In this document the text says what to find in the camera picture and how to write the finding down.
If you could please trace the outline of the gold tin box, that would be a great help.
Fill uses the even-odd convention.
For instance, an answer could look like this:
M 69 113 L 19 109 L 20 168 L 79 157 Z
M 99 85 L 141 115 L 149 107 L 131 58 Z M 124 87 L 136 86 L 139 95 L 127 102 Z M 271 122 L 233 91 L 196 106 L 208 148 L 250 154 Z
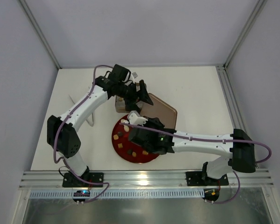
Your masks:
M 140 84 L 139 83 L 136 83 L 136 90 L 140 90 Z M 136 104 L 140 110 L 142 109 L 143 107 L 143 102 L 137 102 Z M 119 96 L 115 96 L 115 109 L 116 109 L 116 112 L 118 113 L 129 113 L 130 111 L 127 111 L 126 110 L 126 105 L 125 105 L 125 102 L 123 100 L 123 98 L 119 97 Z

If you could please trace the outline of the gold tin lid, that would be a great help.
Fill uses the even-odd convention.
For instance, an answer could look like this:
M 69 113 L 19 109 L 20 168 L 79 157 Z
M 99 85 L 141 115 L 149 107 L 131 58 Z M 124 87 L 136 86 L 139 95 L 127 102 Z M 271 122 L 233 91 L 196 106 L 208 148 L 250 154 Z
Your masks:
M 177 110 L 152 93 L 148 94 L 154 105 L 144 103 L 140 112 L 142 117 L 158 118 L 165 128 L 175 129 Z

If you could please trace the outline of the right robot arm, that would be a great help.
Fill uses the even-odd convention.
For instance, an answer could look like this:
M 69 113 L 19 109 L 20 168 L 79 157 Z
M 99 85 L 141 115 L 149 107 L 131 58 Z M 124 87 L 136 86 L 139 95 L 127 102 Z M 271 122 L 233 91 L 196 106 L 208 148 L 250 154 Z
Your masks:
M 218 180 L 232 171 L 256 171 L 254 143 L 241 129 L 234 129 L 231 134 L 201 135 L 165 128 L 158 118 L 129 118 L 126 124 L 132 128 L 128 140 L 151 154 L 195 152 L 217 155 L 217 159 L 203 164 L 201 179 L 204 182 Z

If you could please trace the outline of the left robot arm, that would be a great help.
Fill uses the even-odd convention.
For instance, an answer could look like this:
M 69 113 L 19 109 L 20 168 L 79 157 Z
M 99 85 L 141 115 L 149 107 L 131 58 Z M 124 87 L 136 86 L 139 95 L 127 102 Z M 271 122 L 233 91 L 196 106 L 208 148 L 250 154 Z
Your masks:
M 63 176 L 63 187 L 102 187 L 104 182 L 90 173 L 79 149 L 81 141 L 77 134 L 86 119 L 111 97 L 123 98 L 126 111 L 141 109 L 138 102 L 153 105 L 145 83 L 136 83 L 129 69 L 115 64 L 103 76 L 94 76 L 91 88 L 61 116 L 47 120 L 47 143 L 53 148 L 54 163 L 63 161 L 68 173 Z

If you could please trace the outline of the white oval chocolate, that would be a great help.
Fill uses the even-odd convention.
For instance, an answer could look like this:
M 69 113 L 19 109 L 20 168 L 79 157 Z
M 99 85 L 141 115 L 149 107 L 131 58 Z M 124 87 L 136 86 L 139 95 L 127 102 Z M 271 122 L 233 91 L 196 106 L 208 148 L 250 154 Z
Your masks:
M 121 123 L 128 124 L 128 123 L 129 123 L 129 121 L 128 121 L 128 120 L 125 120 L 125 119 L 122 119 L 122 120 L 121 120 Z

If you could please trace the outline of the dark chocolate bottom left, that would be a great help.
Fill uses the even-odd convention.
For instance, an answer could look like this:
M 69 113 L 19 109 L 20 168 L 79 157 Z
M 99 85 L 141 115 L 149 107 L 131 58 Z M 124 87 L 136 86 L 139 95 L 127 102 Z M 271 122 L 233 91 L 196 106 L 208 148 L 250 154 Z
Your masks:
M 127 151 L 127 154 L 128 154 L 128 155 L 132 155 L 132 153 L 133 153 L 133 151 L 132 151 L 131 149 L 129 149 L 129 150 Z

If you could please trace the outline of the red round tray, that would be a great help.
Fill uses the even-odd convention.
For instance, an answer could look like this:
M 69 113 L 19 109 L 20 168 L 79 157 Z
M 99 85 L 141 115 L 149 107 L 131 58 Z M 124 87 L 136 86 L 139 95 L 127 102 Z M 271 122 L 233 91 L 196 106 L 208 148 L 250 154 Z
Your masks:
M 117 123 L 114 125 L 114 128 L 112 130 L 111 138 L 112 138 L 112 146 L 115 152 L 125 161 L 131 162 L 131 163 L 138 163 L 138 164 L 143 164 L 143 163 L 149 163 L 153 160 L 155 160 L 157 157 L 159 157 L 159 154 L 152 154 L 148 153 L 148 155 L 143 155 L 142 151 L 145 150 L 134 143 L 130 142 L 128 138 L 124 138 L 124 134 L 130 133 L 132 128 L 129 128 L 129 132 L 126 132 L 124 130 L 124 126 L 120 125 L 120 122 L 122 119 L 127 120 L 127 115 L 124 115 L 122 118 L 120 118 Z M 114 140 L 113 136 L 117 135 L 117 132 L 122 132 L 123 135 L 119 136 L 118 140 Z M 122 143 L 123 148 L 118 148 L 118 144 Z M 137 155 L 136 157 L 133 157 L 132 155 L 128 155 L 127 151 L 131 149 L 133 152 L 135 152 Z

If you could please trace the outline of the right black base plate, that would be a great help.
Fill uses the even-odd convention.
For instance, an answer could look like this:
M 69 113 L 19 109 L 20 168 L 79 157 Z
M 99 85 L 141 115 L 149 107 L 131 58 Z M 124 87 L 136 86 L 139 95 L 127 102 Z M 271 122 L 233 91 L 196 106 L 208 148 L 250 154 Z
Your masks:
M 187 186 L 228 186 L 229 181 L 227 175 L 223 175 L 220 179 L 208 177 L 202 171 L 188 171 L 185 173 Z

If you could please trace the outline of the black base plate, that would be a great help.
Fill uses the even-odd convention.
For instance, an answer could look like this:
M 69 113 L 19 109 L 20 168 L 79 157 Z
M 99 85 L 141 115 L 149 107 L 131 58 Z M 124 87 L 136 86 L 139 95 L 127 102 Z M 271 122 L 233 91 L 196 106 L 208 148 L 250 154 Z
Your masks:
M 104 173 L 87 172 L 80 177 L 81 181 L 76 178 L 71 172 L 64 174 L 62 187 L 64 188 L 101 188 L 103 187 Z
M 202 171 L 188 171 L 185 173 L 187 186 L 228 186 L 229 181 L 227 175 L 223 175 L 220 179 L 208 177 Z

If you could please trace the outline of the right aluminium frame rail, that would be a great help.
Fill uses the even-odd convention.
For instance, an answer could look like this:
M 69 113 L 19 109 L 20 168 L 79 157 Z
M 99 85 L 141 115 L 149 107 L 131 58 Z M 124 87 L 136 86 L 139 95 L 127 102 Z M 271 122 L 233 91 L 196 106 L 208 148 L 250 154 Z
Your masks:
M 216 70 L 233 128 L 242 129 L 248 133 L 227 69 L 223 65 L 218 65 Z

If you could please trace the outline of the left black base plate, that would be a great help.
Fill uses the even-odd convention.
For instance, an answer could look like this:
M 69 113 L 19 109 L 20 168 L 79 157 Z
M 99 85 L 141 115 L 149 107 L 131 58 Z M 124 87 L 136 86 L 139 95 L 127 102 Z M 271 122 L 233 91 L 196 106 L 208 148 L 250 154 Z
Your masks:
M 87 172 L 80 177 L 81 181 L 76 178 L 71 172 L 64 174 L 62 187 L 64 188 L 101 188 L 103 187 L 104 173 Z

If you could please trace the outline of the aluminium front rail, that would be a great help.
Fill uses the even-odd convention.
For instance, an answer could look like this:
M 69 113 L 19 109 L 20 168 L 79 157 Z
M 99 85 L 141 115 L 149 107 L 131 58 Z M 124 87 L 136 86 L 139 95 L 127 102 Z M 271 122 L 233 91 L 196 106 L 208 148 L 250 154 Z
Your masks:
M 110 184 L 111 188 L 186 188 L 189 182 L 198 184 L 191 176 L 186 176 L 192 170 L 121 170 L 102 171 L 103 180 Z M 229 187 L 238 185 L 241 187 L 273 187 L 273 179 L 267 169 L 257 169 L 255 173 L 236 175 L 228 173 L 224 178 L 229 182 Z M 54 189 L 60 188 L 63 177 L 57 171 L 27 171 L 24 172 L 19 188 L 20 189 Z

